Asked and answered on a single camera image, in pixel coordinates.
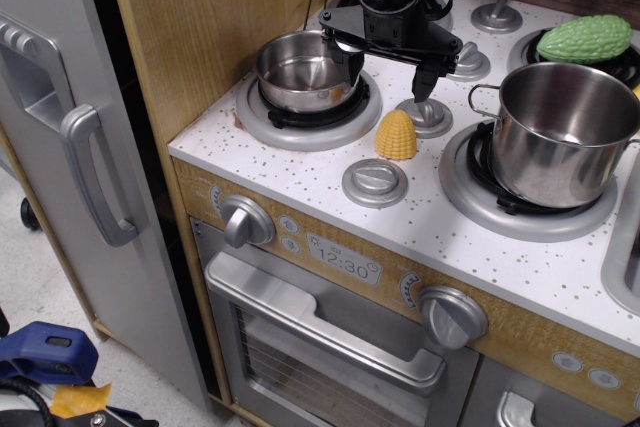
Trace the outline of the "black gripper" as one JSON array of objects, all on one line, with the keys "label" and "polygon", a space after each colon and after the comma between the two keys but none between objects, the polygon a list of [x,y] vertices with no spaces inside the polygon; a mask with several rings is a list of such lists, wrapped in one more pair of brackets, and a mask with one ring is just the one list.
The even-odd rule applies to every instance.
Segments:
[{"label": "black gripper", "polygon": [[394,5],[383,0],[358,0],[351,7],[326,8],[318,16],[339,78],[353,87],[374,55],[416,67],[412,82],[415,102],[424,102],[439,74],[453,73],[462,41],[437,25],[424,0]]}]

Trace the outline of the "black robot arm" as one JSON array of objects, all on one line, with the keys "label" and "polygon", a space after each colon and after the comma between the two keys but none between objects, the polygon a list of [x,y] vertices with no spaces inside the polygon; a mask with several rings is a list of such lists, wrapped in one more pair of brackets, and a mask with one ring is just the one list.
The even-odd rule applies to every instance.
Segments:
[{"label": "black robot arm", "polygon": [[319,14],[322,39],[341,79],[354,85],[367,54],[416,67],[414,101],[426,101],[439,78],[455,72],[463,42],[439,26],[452,0],[358,0]]}]

